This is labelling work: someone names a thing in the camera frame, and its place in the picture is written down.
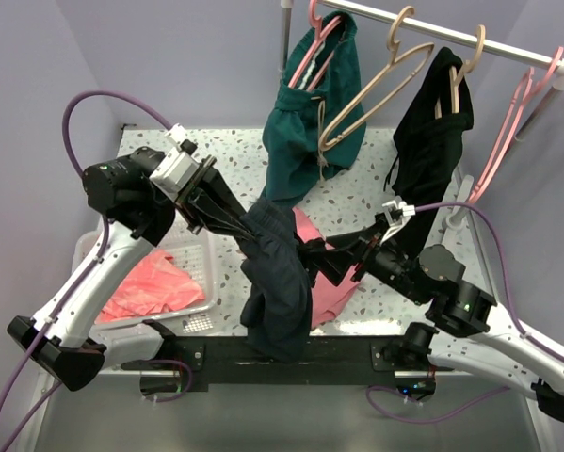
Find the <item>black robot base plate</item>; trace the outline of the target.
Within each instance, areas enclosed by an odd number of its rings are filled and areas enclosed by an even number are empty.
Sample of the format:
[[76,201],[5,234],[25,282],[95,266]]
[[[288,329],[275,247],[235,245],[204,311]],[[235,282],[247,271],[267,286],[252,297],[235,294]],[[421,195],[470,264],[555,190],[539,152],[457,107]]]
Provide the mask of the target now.
[[165,343],[156,357],[124,363],[141,374],[144,394],[170,392],[173,382],[204,392],[219,384],[395,385],[401,372],[429,377],[430,363],[407,363],[398,355],[399,336],[313,336],[295,363],[281,363],[249,347],[244,337],[185,336]]

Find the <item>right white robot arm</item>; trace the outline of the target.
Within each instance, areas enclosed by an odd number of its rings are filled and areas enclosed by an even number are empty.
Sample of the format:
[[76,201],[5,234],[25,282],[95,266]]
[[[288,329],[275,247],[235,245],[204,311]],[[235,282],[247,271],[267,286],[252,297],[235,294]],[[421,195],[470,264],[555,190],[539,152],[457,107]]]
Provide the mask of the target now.
[[469,372],[535,400],[564,423],[564,346],[511,318],[505,304],[464,278],[465,266],[442,245],[411,259],[396,244],[396,226],[371,226],[309,240],[299,256],[313,274],[339,284],[372,276],[425,308],[420,321],[385,350],[412,370],[426,364]]

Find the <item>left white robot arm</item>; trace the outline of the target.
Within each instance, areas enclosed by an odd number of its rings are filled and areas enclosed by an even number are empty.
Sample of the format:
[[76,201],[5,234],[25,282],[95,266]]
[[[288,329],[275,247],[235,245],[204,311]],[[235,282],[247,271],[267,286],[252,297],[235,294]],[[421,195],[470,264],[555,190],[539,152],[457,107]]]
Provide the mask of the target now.
[[186,140],[167,153],[142,147],[83,170],[89,206],[105,225],[95,248],[32,316],[15,316],[9,336],[68,390],[86,387],[113,365],[169,367],[178,336],[156,320],[103,331],[95,320],[129,272],[162,241],[176,216],[188,230],[249,238],[245,209],[209,155],[197,161]]

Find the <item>dark navy shorts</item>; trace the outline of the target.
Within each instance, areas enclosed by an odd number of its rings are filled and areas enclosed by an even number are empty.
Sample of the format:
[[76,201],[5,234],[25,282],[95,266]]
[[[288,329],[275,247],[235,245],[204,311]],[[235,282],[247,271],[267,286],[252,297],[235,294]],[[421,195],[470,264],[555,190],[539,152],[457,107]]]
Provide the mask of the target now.
[[304,352],[312,327],[309,276],[298,257],[292,209],[261,198],[241,221],[253,238],[238,242],[241,270],[251,283],[240,315],[247,342],[270,359],[291,363]]

